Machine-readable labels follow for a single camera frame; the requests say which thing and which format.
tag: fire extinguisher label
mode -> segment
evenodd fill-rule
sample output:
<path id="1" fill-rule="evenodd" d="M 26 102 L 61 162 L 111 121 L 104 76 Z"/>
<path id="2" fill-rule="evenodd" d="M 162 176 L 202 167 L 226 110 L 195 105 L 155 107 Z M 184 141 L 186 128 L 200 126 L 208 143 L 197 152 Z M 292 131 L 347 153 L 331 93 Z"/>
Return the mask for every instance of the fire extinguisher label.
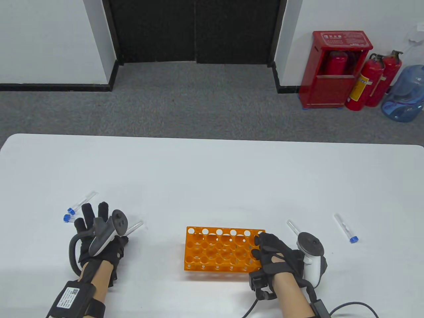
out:
<path id="1" fill-rule="evenodd" d="M 350 99 L 353 99 L 355 102 L 357 102 L 364 92 L 364 89 L 367 87 L 367 85 L 369 85 L 369 80 L 370 79 L 368 77 L 365 77 L 361 74 L 352 92 L 350 93 Z"/>

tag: black door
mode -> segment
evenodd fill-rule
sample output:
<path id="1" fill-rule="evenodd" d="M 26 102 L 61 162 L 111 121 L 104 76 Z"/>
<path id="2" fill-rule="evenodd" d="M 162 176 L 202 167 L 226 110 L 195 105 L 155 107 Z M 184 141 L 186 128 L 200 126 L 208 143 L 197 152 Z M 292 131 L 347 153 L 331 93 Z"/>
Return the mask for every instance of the black door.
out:
<path id="1" fill-rule="evenodd" d="M 196 61 L 266 64 L 279 4 L 280 0 L 196 0 Z"/>
<path id="2" fill-rule="evenodd" d="M 281 0 L 104 1 L 123 62 L 266 64 Z"/>
<path id="3" fill-rule="evenodd" d="M 125 63 L 194 61 L 194 0 L 109 0 Z"/>

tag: human arm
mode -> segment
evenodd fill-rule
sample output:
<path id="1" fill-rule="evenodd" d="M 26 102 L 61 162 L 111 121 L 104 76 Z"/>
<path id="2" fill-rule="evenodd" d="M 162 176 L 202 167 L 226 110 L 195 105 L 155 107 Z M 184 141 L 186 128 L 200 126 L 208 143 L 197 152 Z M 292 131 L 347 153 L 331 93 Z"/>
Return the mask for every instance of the human arm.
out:
<path id="1" fill-rule="evenodd" d="M 284 262 L 277 257 L 273 262 Z M 303 295 L 292 273 L 278 273 L 273 278 L 274 292 L 280 303 L 284 318 L 310 318 L 314 312 Z"/>
<path id="2" fill-rule="evenodd" d="M 84 275 L 84 269 L 86 266 L 84 266 L 81 276 L 78 281 L 82 279 L 82 276 Z M 108 291 L 110 276 L 113 271 L 113 265 L 109 263 L 108 261 L 102 261 L 99 269 L 97 270 L 96 274 L 94 275 L 93 279 L 91 280 L 91 284 L 96 287 L 96 292 L 94 293 L 93 298 L 105 303 L 106 294 Z"/>
<path id="3" fill-rule="evenodd" d="M 52 317 L 82 317 L 84 315 L 84 317 L 103 318 L 107 290 L 117 279 L 117 267 L 120 259 L 124 256 L 124 246 L 128 243 L 126 236 L 115 236 L 98 255 L 90 255 L 89 248 L 94 239 L 90 233 L 95 230 L 93 228 L 95 216 L 90 204 L 84 204 L 81 210 L 84 219 L 76 219 L 74 225 L 81 240 L 78 263 L 82 270 L 78 271 L 73 267 L 77 274 L 81 274 L 78 280 L 68 281 L 58 295 L 49 311 L 49 315 Z M 100 203 L 98 217 L 106 222 L 109 218 L 108 214 L 108 204 Z"/>
<path id="4" fill-rule="evenodd" d="M 255 237 L 255 244 L 259 249 L 253 249 L 252 255 L 261 261 L 268 286 L 277 296 L 284 318 L 314 317 L 315 314 L 299 287 L 299 279 L 303 276 L 301 253 L 293 251 L 269 233 L 261 233 Z"/>

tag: black cable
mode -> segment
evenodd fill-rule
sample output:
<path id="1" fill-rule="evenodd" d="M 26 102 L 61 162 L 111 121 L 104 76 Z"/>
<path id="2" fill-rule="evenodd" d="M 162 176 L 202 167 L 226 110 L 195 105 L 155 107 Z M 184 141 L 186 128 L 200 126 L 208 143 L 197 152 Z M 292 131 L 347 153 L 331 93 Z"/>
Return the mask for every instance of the black cable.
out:
<path id="1" fill-rule="evenodd" d="M 247 311 L 247 313 L 245 313 L 244 314 L 244 316 L 242 317 L 242 318 L 246 318 L 249 314 L 250 314 L 250 312 L 253 310 L 253 308 L 256 306 L 256 304 L 258 303 L 258 300 L 256 299 L 254 302 L 253 302 L 253 305 L 252 305 L 252 307 L 250 307 L 249 308 L 249 310 Z"/>
<path id="2" fill-rule="evenodd" d="M 330 312 L 330 316 L 332 316 L 336 311 L 338 311 L 340 308 L 343 308 L 343 307 L 346 307 L 346 306 L 349 306 L 349 305 L 361 305 L 361 306 L 365 306 L 365 307 L 367 307 L 369 310 L 371 310 L 372 311 L 372 313 L 374 314 L 374 316 L 376 317 L 376 318 L 379 318 L 378 317 L 378 315 L 377 315 L 377 313 L 374 311 L 374 309 L 372 309 L 371 308 L 371 306 L 370 305 L 368 305 L 368 304 L 366 304 L 366 303 L 362 303 L 362 302 L 360 302 L 360 301 L 351 301 L 351 302 L 349 302 L 349 303 L 344 303 L 344 304 L 341 304 L 340 306 L 337 306 L 337 307 L 335 307 L 331 312 Z"/>

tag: blue water bottle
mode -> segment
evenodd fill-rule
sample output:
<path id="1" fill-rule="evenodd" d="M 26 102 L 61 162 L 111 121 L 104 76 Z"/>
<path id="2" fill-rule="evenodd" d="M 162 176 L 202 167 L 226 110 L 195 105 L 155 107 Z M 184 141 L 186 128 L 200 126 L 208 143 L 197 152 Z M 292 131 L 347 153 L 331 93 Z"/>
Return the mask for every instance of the blue water bottle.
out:
<path id="1" fill-rule="evenodd" d="M 408 123 L 424 106 L 424 65 L 406 67 L 381 104 L 381 111 L 390 119 Z"/>

